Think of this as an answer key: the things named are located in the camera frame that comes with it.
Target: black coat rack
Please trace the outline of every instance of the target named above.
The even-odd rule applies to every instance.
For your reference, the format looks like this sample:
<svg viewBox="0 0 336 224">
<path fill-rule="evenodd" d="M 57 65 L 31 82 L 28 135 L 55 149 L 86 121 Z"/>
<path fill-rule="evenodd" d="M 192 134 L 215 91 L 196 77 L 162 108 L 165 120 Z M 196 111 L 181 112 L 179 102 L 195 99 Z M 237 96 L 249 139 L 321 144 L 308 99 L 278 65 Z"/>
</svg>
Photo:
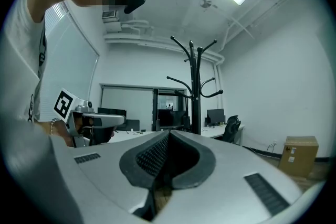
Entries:
<svg viewBox="0 0 336 224">
<path fill-rule="evenodd" d="M 191 103 L 192 104 L 191 105 L 192 132 L 194 134 L 201 134 L 201 96 L 205 98 L 210 98 L 210 97 L 214 97 L 218 94 L 223 93 L 223 90 L 219 90 L 218 92 L 215 92 L 210 95 L 202 94 L 202 87 L 208 82 L 215 80 L 215 78 L 208 79 L 201 84 L 201 76 L 200 76 L 201 56 L 208 48 L 210 48 L 213 44 L 217 43 L 217 40 L 215 39 L 210 45 L 205 47 L 205 49 L 203 49 L 202 47 L 198 47 L 197 48 L 198 54 L 197 54 L 197 61 L 196 61 L 194 44 L 191 40 L 189 42 L 189 47 L 190 47 L 190 54 L 189 54 L 186 48 L 178 40 L 176 40 L 174 36 L 171 36 L 170 39 L 175 41 L 176 44 L 178 44 L 188 56 L 188 59 L 184 61 L 190 62 L 191 89 L 185 82 L 181 80 L 174 79 L 171 77 L 167 77 L 167 79 L 183 84 L 184 86 L 186 86 L 186 88 L 190 92 L 190 95 L 185 95 L 181 93 L 179 90 L 175 90 L 175 94 L 191 99 L 192 101 Z"/>
</svg>

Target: white desk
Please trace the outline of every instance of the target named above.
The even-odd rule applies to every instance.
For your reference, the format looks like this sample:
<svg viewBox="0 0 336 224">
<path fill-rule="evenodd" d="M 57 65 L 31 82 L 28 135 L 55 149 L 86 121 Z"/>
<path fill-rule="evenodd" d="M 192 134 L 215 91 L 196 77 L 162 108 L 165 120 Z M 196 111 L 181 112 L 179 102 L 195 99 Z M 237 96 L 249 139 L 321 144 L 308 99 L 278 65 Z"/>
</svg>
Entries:
<svg viewBox="0 0 336 224">
<path fill-rule="evenodd" d="M 201 136 L 209 137 L 209 138 L 216 138 L 219 136 L 222 136 L 225 132 L 226 125 L 223 126 L 215 126 L 212 127 L 202 127 L 201 128 Z M 239 140 L 239 145 L 241 146 L 243 144 L 243 129 L 244 125 L 240 125 L 237 133 L 237 140 Z M 147 134 L 151 134 L 153 131 L 148 132 L 131 132 L 131 131 L 115 131 L 114 137 L 111 137 L 110 141 L 108 143 L 115 143 L 120 141 L 125 141 L 132 138 L 137 138 L 140 136 L 144 136 Z"/>
<path fill-rule="evenodd" d="M 131 131 L 114 131 L 114 137 L 111 137 L 110 141 L 108 143 L 115 143 L 120 141 L 125 141 L 132 138 L 137 138 L 140 136 L 144 136 L 147 134 L 153 133 L 152 131 L 149 132 L 131 132 Z"/>
<path fill-rule="evenodd" d="M 209 138 L 216 138 L 219 136 L 222 136 L 225 132 L 225 127 L 226 124 L 223 126 L 215 126 L 213 127 L 202 127 L 201 128 L 201 136 L 204 137 L 209 137 Z M 235 138 L 235 140 L 239 140 L 239 145 L 242 146 L 243 145 L 243 130 L 244 130 L 244 125 L 241 124 L 238 128 L 238 133 L 237 136 Z"/>
</svg>

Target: white device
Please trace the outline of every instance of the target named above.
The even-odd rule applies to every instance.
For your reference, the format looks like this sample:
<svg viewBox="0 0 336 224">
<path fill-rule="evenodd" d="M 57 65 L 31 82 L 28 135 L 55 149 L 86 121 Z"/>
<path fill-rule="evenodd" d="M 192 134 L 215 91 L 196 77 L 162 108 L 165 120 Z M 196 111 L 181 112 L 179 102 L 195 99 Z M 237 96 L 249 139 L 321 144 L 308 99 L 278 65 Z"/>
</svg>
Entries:
<svg viewBox="0 0 336 224">
<path fill-rule="evenodd" d="M 65 122 L 74 147 L 86 146 L 85 137 L 94 141 L 93 129 L 110 128 L 125 122 L 122 115 L 95 113 L 90 101 L 78 98 L 64 88 L 55 102 L 54 112 Z"/>
</svg>

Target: cardboard box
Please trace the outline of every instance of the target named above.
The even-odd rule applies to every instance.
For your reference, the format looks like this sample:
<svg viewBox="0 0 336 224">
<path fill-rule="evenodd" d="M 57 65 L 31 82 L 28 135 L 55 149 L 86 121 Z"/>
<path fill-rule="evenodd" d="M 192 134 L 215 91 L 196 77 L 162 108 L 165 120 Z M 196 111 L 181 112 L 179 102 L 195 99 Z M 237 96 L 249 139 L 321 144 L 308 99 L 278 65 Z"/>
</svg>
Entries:
<svg viewBox="0 0 336 224">
<path fill-rule="evenodd" d="M 279 169 L 291 176 L 308 177 L 318 148 L 315 136 L 288 136 Z"/>
</svg>

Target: person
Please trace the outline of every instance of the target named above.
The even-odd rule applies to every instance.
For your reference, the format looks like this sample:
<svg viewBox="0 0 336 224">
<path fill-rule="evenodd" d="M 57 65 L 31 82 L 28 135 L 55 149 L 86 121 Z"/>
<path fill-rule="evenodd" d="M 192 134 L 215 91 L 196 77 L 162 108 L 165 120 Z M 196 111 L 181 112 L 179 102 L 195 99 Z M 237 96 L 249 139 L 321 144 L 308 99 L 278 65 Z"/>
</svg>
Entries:
<svg viewBox="0 0 336 224">
<path fill-rule="evenodd" d="M 35 123 L 48 134 L 60 135 L 72 146 L 64 122 L 39 122 L 39 92 L 47 60 L 45 12 L 61 1 L 16 0 L 11 7 L 0 36 L 0 101 L 2 112 Z M 86 7 L 125 6 L 129 0 L 72 1 Z M 81 125 L 81 118 L 76 119 L 77 130 Z"/>
</svg>

